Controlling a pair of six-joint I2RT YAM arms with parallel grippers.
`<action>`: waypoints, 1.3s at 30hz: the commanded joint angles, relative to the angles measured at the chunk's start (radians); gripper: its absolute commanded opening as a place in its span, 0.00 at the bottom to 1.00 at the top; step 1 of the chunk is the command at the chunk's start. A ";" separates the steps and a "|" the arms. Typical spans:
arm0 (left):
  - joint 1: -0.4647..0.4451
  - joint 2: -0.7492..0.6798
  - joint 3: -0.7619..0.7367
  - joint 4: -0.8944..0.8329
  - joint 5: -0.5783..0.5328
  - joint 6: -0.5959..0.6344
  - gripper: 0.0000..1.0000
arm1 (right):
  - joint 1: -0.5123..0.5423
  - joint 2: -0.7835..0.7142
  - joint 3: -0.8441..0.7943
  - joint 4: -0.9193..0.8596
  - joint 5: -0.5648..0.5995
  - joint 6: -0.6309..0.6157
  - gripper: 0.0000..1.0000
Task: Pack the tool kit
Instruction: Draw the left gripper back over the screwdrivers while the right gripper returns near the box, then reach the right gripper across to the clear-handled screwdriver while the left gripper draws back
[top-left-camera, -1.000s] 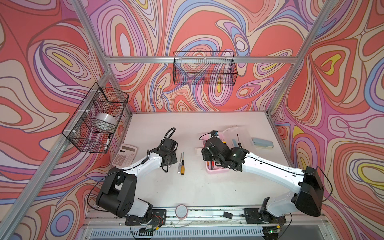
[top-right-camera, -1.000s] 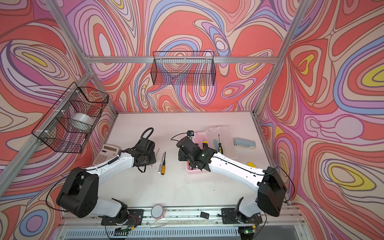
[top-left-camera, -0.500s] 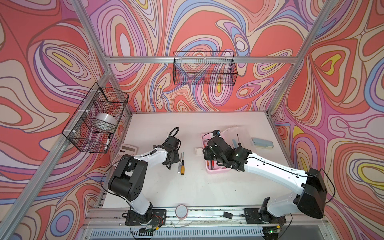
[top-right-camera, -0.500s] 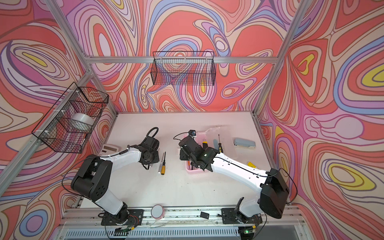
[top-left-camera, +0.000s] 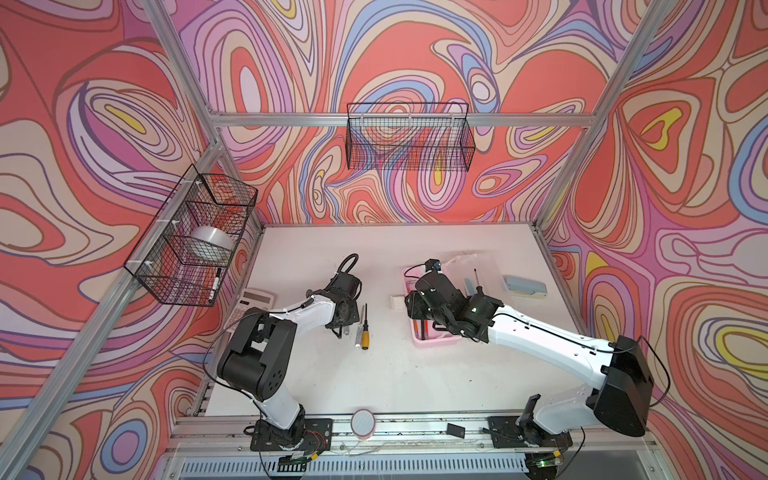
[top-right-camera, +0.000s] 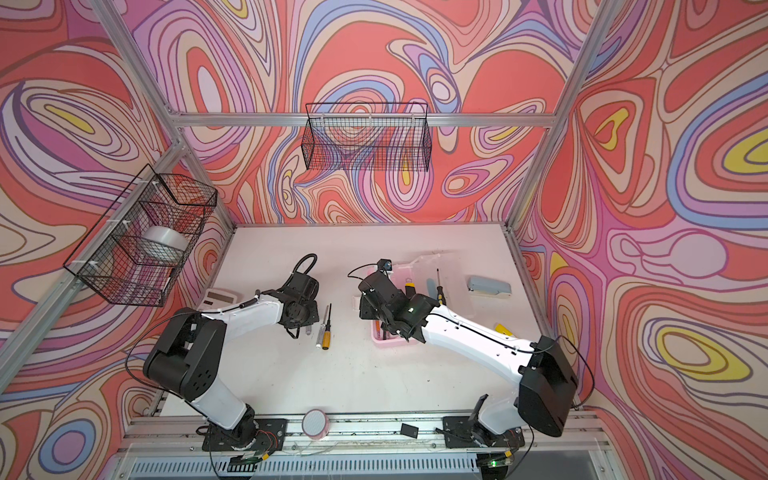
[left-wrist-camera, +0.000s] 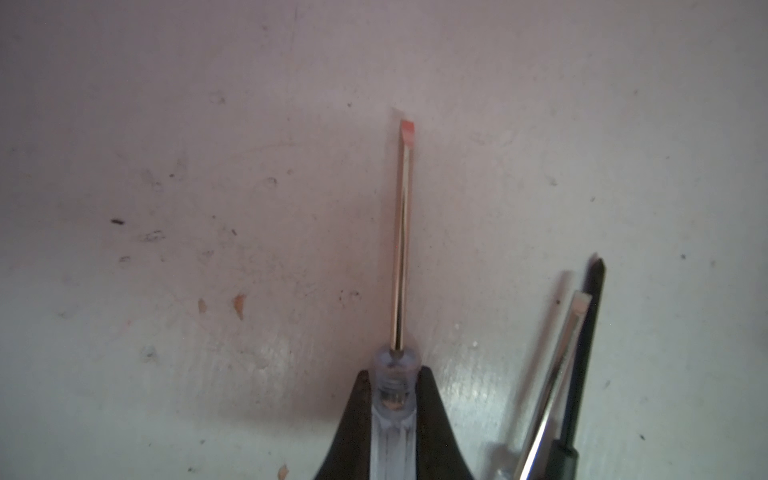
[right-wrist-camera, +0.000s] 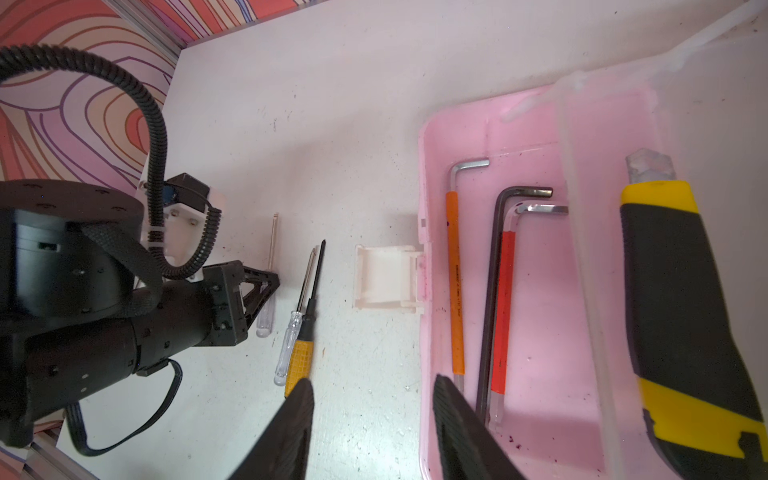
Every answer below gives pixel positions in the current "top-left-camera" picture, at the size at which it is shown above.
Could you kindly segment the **pink plastic tool box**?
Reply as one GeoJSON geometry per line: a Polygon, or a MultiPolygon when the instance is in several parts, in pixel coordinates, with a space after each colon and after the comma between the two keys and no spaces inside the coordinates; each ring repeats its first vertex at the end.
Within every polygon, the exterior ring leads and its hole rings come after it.
{"type": "Polygon", "coordinates": [[[422,319],[421,314],[417,312],[415,301],[411,294],[416,291],[416,281],[424,275],[424,265],[419,264],[408,267],[403,271],[403,282],[405,288],[405,312],[409,318],[411,328],[411,338],[417,348],[447,347],[455,345],[460,338],[452,335],[448,331],[435,330],[430,320],[422,319]],[[426,335],[421,334],[420,322],[427,322],[426,335]]]}

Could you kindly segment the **clear tool box lid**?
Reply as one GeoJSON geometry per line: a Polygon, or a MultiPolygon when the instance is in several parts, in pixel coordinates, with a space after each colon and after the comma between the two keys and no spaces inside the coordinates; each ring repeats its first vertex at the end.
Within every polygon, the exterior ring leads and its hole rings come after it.
{"type": "Polygon", "coordinates": [[[469,277],[475,283],[473,268],[477,269],[480,287],[485,295],[502,302],[510,300],[503,276],[490,254],[485,252],[464,253],[453,257],[443,265],[445,275],[466,296],[468,295],[464,278],[469,277]]]}

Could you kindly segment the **clear handle tester screwdriver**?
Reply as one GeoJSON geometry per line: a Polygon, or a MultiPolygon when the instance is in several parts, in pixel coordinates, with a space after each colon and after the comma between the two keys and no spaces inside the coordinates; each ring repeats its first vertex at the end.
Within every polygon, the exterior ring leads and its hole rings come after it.
{"type": "Polygon", "coordinates": [[[362,338],[363,338],[363,332],[364,332],[364,325],[363,322],[359,322],[356,329],[356,335],[355,335],[355,347],[357,349],[362,348],[362,338]]]}

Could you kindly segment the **orange handle screwdriver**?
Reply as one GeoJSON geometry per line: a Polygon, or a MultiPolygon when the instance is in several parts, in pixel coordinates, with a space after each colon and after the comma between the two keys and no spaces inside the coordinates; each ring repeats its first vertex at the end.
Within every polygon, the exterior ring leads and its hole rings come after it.
{"type": "Polygon", "coordinates": [[[361,349],[368,350],[370,347],[370,332],[369,332],[369,323],[368,323],[368,305],[367,304],[365,304],[363,307],[362,322],[364,325],[364,332],[363,332],[361,349]]]}

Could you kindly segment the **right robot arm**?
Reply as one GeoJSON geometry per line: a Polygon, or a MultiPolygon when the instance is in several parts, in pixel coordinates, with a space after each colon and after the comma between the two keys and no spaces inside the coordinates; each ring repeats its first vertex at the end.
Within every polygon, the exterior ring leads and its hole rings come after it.
{"type": "Polygon", "coordinates": [[[628,437],[646,433],[655,386],[639,342],[592,338],[549,325],[476,289],[463,294],[429,270],[405,296],[408,316],[473,342],[509,347],[581,380],[558,395],[529,397],[516,425],[526,443],[541,446],[573,429],[601,424],[628,437]]]}

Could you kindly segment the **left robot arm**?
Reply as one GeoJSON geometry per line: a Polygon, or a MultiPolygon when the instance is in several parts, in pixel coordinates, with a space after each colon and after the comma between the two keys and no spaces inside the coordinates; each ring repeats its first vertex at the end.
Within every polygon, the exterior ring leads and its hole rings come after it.
{"type": "Polygon", "coordinates": [[[252,308],[238,322],[216,367],[217,378],[248,396],[272,427],[288,431],[302,406],[283,385],[295,340],[314,330],[337,338],[360,321],[362,281],[341,272],[319,290],[284,309],[252,308]]]}

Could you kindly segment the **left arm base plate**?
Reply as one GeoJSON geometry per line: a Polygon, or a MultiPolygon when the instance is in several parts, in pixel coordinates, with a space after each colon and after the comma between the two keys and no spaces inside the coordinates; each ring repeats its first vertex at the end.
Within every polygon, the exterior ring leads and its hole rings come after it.
{"type": "Polygon", "coordinates": [[[250,438],[250,449],[255,452],[322,453],[332,445],[333,420],[299,418],[287,430],[257,420],[243,433],[250,438]]]}

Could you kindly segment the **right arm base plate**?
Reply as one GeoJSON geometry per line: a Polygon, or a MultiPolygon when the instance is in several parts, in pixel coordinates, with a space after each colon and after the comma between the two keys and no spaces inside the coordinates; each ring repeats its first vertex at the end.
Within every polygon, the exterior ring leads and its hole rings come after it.
{"type": "Polygon", "coordinates": [[[494,448],[552,448],[567,450],[573,446],[568,432],[550,434],[532,420],[518,424],[518,416],[490,416],[487,418],[488,435],[494,448]]]}

